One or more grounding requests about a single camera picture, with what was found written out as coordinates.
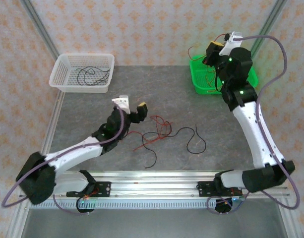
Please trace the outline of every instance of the metal frame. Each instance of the metal frame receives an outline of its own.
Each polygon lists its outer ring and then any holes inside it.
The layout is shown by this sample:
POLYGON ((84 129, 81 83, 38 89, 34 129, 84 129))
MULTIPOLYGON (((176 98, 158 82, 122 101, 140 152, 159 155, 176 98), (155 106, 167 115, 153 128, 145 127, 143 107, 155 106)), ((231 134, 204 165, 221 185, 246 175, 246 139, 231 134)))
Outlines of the metal frame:
MULTIPOLYGON (((40 36, 44 40, 52 57, 56 60, 59 52, 55 44, 51 40, 47 30, 40 20, 36 10, 30 0, 20 0, 25 10, 36 26, 40 36)), ((264 23, 260 34, 267 34, 273 26, 276 18, 280 14, 287 0, 277 0, 269 17, 264 23)), ((252 48, 252 57, 256 55, 263 43, 263 39, 257 39, 252 48)), ((47 129, 47 133, 42 146, 42 153, 49 152, 52 139, 55 133, 56 124, 59 118, 64 93, 59 91, 54 105, 53 114, 47 129)), ((111 197, 105 200, 126 201, 126 200, 167 200, 167 201, 198 201, 199 195, 196 189, 197 182, 202 180, 212 180, 216 172, 204 171, 170 171, 170 172, 95 172, 91 173, 96 180, 108 180, 112 182, 111 197)), ((271 195, 278 198, 286 205, 294 203, 294 198, 285 186, 279 186, 267 190, 271 195)), ((260 192, 251 194, 248 199, 266 198, 260 192)), ((60 195, 58 199, 73 199, 66 198, 65 195, 60 195)), ((7 238, 19 238, 22 236, 25 222, 28 216, 29 209, 33 209, 29 201, 24 201, 17 205, 11 225, 9 227, 7 238)), ((302 237, 302 232, 298 224, 296 213, 294 211, 280 207, 282 219, 289 237, 302 237)))

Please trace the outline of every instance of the wall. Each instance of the wall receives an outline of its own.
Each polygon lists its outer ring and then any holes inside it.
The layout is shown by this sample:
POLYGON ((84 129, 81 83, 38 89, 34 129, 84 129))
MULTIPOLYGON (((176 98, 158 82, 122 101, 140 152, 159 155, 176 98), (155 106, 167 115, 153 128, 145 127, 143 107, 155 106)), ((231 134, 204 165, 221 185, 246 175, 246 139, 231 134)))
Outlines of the wall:
MULTIPOLYGON (((53 65, 20 1, 0 1, 0 203, 28 156, 41 149, 57 94, 48 86, 53 65)), ((13 213, 0 204, 0 238, 13 213)))
POLYGON ((221 33, 257 34, 275 0, 32 2, 61 53, 112 53, 116 65, 188 65, 190 46, 203 54, 221 33))
MULTIPOLYGON (((302 198, 297 213, 304 232, 304 0, 286 3, 270 35, 284 45, 288 70, 267 90, 262 110, 277 146, 296 165, 293 179, 302 198)), ((283 69, 282 53, 270 40, 263 44, 254 62, 262 84, 283 69)))

